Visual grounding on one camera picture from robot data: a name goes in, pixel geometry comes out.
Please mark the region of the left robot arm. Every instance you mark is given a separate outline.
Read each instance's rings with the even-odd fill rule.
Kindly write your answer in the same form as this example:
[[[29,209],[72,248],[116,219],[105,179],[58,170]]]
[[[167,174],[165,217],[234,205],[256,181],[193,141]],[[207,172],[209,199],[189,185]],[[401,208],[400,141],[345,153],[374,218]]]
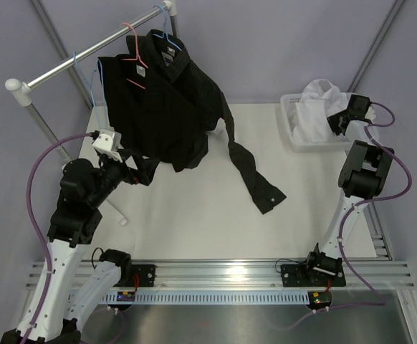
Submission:
[[[69,298],[100,224],[100,205],[121,183],[149,185],[159,161],[121,150],[118,160],[101,154],[99,164],[96,168],[77,158],[64,167],[57,208],[43,241],[44,269],[26,315],[17,328],[3,334],[2,343],[79,343],[85,323],[107,291],[135,282],[130,255],[107,249],[75,298]]]

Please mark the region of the light blue wire hanger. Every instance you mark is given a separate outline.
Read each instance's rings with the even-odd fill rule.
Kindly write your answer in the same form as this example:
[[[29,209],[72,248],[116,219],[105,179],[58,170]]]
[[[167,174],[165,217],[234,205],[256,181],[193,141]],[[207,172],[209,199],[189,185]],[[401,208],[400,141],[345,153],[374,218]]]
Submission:
[[[104,90],[102,88],[102,65],[97,64],[97,66],[92,70],[90,76],[88,77],[82,70],[82,68],[80,67],[80,63],[78,62],[78,58],[77,58],[77,52],[74,51],[72,53],[72,57],[74,60],[74,66],[76,69],[77,74],[81,77],[82,83],[84,84],[90,102],[92,104],[92,108],[95,111],[95,115],[97,118],[97,124],[99,125],[100,129],[110,129],[110,121],[108,119],[108,115],[107,115],[107,102],[105,99],[105,93]],[[98,84],[99,84],[99,88],[100,88],[100,94],[102,96],[102,102],[99,103],[97,101],[96,95],[95,95],[95,90],[94,90],[94,84],[96,83],[96,79],[98,79]]]

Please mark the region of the white dress shirt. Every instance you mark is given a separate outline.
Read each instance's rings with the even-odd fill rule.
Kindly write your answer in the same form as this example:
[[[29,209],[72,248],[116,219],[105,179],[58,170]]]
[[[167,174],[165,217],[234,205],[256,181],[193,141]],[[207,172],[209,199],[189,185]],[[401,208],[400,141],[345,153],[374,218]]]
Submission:
[[[295,104],[296,115],[292,137],[301,143],[329,143],[340,141],[327,119],[348,106],[347,95],[329,80],[311,81]]]

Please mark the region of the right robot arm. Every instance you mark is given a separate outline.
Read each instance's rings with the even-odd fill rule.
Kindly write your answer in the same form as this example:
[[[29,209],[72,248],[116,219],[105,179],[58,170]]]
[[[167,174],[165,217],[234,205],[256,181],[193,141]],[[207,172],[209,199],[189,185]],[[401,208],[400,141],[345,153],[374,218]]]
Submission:
[[[342,268],[345,245],[358,217],[385,185],[394,150],[378,147],[366,133],[373,123],[367,118],[372,104],[366,96],[351,95],[347,108],[328,120],[332,131],[350,139],[352,145],[338,177],[341,194],[337,209],[322,241],[308,254],[303,268],[306,283],[311,286],[345,285]]]

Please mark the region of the pink wire hanger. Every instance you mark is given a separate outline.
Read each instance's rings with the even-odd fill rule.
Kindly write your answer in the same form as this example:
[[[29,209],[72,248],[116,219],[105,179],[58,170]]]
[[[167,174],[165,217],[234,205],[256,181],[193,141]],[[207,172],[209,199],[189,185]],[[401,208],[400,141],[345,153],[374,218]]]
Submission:
[[[133,36],[134,36],[134,50],[135,50],[135,56],[134,57],[130,57],[130,58],[125,58],[123,59],[123,61],[126,62],[135,62],[136,63],[136,73],[141,76],[142,78],[146,77],[146,72],[148,70],[148,65],[142,60],[141,56],[140,56],[140,50],[139,50],[139,45],[138,45],[138,35],[137,32],[135,30],[135,28],[133,27],[133,25],[123,22],[121,24],[124,27],[127,27],[129,30],[131,30],[133,32]]]

